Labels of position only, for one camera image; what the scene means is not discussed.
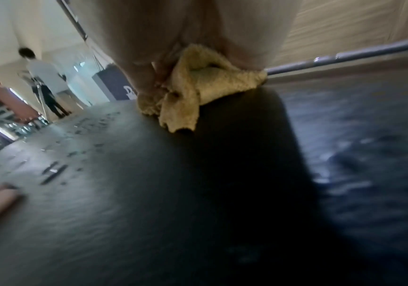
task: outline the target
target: yellow cloth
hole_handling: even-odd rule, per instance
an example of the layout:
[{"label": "yellow cloth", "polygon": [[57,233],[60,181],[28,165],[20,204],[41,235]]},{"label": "yellow cloth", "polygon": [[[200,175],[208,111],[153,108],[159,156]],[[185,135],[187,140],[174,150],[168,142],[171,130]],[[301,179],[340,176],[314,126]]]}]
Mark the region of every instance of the yellow cloth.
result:
[{"label": "yellow cloth", "polygon": [[196,128],[199,106],[237,92],[255,89],[267,79],[265,71],[243,71],[220,53],[190,45],[175,65],[161,104],[159,122],[171,133]]}]

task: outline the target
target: standing person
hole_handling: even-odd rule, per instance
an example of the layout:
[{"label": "standing person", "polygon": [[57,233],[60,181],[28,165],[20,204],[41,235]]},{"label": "standing person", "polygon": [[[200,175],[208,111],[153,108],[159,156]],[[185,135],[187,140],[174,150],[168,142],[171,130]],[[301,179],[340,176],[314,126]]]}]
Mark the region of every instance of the standing person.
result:
[{"label": "standing person", "polygon": [[81,109],[83,109],[83,106],[86,106],[69,89],[65,76],[61,76],[52,64],[38,60],[30,48],[20,48],[18,53],[28,61],[26,68],[31,75],[35,78],[39,78],[48,87],[52,95],[60,96],[64,100],[67,100],[67,97],[69,97],[72,102]]},{"label": "standing person", "polygon": [[21,71],[18,73],[18,76],[26,82],[32,89],[33,93],[37,97],[37,101],[42,104],[42,101],[40,99],[40,94],[39,94],[39,88],[37,87],[37,82],[40,82],[41,85],[41,92],[43,95],[43,99],[45,101],[45,105],[48,106],[48,108],[52,111],[52,113],[56,114],[57,117],[63,118],[67,115],[69,115],[69,112],[65,110],[54,98],[53,93],[51,90],[42,82],[37,79],[34,80],[34,78],[31,77],[30,73],[27,71]]}]

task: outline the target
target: person in white shirt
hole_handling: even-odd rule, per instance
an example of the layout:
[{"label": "person in white shirt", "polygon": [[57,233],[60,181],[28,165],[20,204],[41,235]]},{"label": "person in white shirt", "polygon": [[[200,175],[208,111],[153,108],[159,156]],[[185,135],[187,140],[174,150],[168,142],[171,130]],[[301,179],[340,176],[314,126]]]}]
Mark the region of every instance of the person in white shirt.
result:
[{"label": "person in white shirt", "polygon": [[31,76],[45,84],[54,96],[59,96],[69,103],[70,100],[67,100],[68,97],[72,100],[72,104],[78,105],[81,109],[86,106],[69,89],[65,76],[60,75],[52,64],[38,60],[30,48],[20,48],[18,53],[28,61],[26,68]]}]

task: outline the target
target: wooden floor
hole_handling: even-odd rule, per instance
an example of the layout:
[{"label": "wooden floor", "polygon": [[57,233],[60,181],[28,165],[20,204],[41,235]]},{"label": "wooden floor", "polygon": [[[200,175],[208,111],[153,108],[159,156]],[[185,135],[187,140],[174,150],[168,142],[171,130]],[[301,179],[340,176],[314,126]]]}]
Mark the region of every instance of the wooden floor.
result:
[{"label": "wooden floor", "polygon": [[280,65],[408,39],[408,0],[304,0]]}]

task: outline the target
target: black hair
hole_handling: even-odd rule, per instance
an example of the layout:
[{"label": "black hair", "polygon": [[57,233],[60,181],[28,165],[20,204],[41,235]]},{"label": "black hair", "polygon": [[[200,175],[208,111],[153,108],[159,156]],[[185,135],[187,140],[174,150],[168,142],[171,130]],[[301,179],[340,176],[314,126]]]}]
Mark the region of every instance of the black hair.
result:
[{"label": "black hair", "polygon": [[20,48],[18,50],[18,53],[24,58],[29,58],[29,59],[35,58],[35,53],[30,48]]}]

